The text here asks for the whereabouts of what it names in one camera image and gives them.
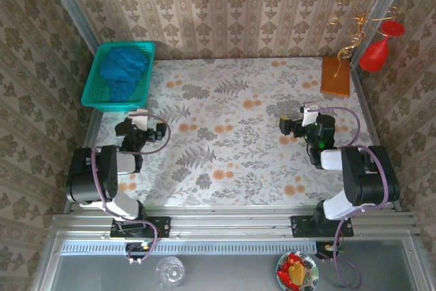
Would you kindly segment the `blue t-shirt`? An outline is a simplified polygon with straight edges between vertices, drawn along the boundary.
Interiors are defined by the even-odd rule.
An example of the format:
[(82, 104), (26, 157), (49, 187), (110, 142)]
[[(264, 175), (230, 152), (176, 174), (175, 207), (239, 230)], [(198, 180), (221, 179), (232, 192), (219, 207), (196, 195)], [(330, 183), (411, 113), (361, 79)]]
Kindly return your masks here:
[(102, 59), (99, 75), (109, 87), (111, 102), (127, 101), (149, 68), (150, 59), (134, 47), (111, 49)]

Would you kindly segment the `brown wooden base block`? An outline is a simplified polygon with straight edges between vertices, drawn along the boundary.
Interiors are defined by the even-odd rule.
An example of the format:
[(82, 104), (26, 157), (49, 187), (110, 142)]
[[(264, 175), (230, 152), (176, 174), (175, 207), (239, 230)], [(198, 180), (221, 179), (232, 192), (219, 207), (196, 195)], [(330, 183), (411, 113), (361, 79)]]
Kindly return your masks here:
[(323, 57), (320, 91), (328, 95), (350, 96), (349, 59), (339, 61), (336, 57)]

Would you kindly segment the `teal plastic basket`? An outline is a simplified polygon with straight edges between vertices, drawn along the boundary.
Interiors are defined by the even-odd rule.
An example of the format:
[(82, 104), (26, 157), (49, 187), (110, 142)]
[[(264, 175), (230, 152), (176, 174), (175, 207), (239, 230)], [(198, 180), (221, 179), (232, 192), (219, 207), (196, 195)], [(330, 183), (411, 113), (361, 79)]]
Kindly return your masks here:
[[(111, 102), (109, 100), (109, 87), (105, 80), (99, 75), (102, 59), (113, 48), (134, 47), (150, 59), (149, 68), (138, 82), (135, 91), (125, 102)], [(149, 41), (128, 41), (128, 42), (107, 42), (100, 44), (89, 77), (82, 94), (83, 106), (93, 107), (101, 112), (129, 112), (146, 106), (149, 94), (149, 86), (153, 73), (153, 61), (155, 57), (155, 42)]]

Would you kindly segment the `floral tablecloth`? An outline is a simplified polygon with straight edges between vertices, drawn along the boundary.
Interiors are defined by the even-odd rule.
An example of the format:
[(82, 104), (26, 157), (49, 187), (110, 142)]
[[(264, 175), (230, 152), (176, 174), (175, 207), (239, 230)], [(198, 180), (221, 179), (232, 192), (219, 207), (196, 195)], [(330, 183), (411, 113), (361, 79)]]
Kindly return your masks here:
[(336, 120), (335, 145), (372, 143), (360, 95), (320, 91), (322, 60), (157, 61), (147, 107), (171, 138), (145, 146), (142, 170), (119, 188), (145, 206), (304, 206), (337, 194), (339, 171), (311, 165), (302, 138), (279, 119), (298, 120), (315, 102)]

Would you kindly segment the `red wine glass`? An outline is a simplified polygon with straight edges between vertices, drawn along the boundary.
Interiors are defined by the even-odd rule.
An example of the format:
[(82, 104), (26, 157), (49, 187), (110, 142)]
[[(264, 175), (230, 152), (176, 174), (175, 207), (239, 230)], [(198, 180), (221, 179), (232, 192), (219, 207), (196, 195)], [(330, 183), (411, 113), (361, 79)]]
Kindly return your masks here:
[(404, 26), (394, 20), (385, 20), (381, 24), (383, 39), (371, 44), (361, 56), (359, 66), (367, 72), (377, 72), (386, 62), (389, 55), (388, 41), (391, 37), (401, 37), (405, 33)]

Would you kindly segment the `black electronics box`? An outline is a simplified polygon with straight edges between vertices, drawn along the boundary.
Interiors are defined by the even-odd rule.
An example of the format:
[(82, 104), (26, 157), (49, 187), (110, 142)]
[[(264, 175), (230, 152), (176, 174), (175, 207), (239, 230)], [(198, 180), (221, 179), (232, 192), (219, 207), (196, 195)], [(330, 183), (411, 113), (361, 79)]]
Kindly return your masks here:
[(149, 256), (150, 250), (153, 249), (154, 249), (154, 244), (152, 241), (126, 243), (125, 257), (131, 263), (136, 262), (140, 264)]
[(315, 256), (320, 260), (333, 259), (333, 242), (332, 241), (317, 241)]

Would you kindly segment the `clear drinking glass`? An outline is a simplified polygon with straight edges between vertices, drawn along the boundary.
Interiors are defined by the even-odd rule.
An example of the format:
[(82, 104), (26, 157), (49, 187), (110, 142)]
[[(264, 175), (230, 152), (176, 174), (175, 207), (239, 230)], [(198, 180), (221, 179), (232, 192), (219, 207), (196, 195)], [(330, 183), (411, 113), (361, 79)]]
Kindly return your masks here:
[(162, 288), (177, 287), (185, 279), (185, 267), (182, 261), (174, 256), (161, 259), (157, 264), (155, 273)]

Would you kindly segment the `yellow toy fruit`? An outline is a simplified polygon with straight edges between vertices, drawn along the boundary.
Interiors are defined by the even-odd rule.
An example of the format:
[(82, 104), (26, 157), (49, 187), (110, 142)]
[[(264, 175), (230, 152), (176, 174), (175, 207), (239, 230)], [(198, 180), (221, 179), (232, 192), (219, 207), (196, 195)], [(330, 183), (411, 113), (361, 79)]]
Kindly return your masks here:
[(299, 261), (293, 262), (290, 264), (288, 274), (290, 276), (290, 281), (293, 284), (301, 286), (306, 275), (305, 266)]

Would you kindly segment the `plate with red fruit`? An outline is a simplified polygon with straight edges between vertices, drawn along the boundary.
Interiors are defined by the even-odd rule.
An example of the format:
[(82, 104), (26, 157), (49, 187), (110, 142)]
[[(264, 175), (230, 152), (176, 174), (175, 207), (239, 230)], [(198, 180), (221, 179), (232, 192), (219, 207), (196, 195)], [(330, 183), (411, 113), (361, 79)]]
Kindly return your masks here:
[[(303, 261), (303, 264), (305, 265), (306, 268), (306, 276), (303, 284), (299, 288), (299, 291), (315, 291), (320, 278), (319, 270), (315, 261), (309, 255), (307, 255), (302, 251), (289, 251), (286, 254), (283, 254), (277, 263), (276, 274), (280, 266), (285, 262), (285, 260), (290, 254), (297, 255)], [(292, 291), (280, 281), (278, 276), (277, 276), (277, 281), (279, 282), (279, 285), (281, 286), (283, 291)]]

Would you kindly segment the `red toy food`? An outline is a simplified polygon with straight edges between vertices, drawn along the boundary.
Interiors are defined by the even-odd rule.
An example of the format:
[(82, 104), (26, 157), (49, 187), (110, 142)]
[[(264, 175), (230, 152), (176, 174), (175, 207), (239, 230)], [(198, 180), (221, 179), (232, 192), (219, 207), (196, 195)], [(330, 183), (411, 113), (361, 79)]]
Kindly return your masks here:
[(295, 254), (290, 254), (285, 262), (280, 266), (279, 270), (277, 271), (277, 276), (280, 279), (280, 281), (290, 290), (292, 291), (299, 291), (299, 288), (301, 286), (297, 286), (293, 284), (290, 281), (290, 276), (288, 274), (288, 269), (290, 267), (290, 264), (293, 262), (299, 261), (303, 264), (303, 261)]

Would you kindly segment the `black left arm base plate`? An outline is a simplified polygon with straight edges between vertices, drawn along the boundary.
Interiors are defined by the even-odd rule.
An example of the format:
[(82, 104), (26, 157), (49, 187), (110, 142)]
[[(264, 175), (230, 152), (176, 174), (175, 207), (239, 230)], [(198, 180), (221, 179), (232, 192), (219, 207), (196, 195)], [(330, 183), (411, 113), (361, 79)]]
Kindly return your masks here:
[[(170, 237), (170, 217), (148, 217), (148, 220), (156, 227), (158, 238)], [(152, 239), (154, 236), (154, 230), (147, 224), (112, 220), (111, 239)]]

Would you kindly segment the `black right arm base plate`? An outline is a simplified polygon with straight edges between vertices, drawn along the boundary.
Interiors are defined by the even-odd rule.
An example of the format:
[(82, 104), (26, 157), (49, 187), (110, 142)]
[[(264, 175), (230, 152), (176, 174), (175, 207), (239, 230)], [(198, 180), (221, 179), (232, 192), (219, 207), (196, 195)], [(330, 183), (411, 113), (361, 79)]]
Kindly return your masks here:
[(312, 215), (293, 215), (290, 217), (294, 238), (333, 238), (339, 226), (339, 220), (316, 219)]

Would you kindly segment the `aluminium frame rail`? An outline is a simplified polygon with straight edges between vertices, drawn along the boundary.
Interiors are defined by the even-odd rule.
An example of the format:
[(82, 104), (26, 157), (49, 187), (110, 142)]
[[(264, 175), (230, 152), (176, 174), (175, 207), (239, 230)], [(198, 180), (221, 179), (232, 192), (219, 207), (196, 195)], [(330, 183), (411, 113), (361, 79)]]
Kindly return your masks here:
[[(172, 241), (284, 241), (291, 240), (290, 218), (312, 215), (312, 206), (161, 206), (146, 211), (168, 216)], [(99, 209), (75, 205), (67, 214), (55, 215), (51, 231), (63, 238), (107, 240), (112, 219)], [(355, 240), (402, 239), (420, 233), (412, 213), (388, 207), (352, 218)]]

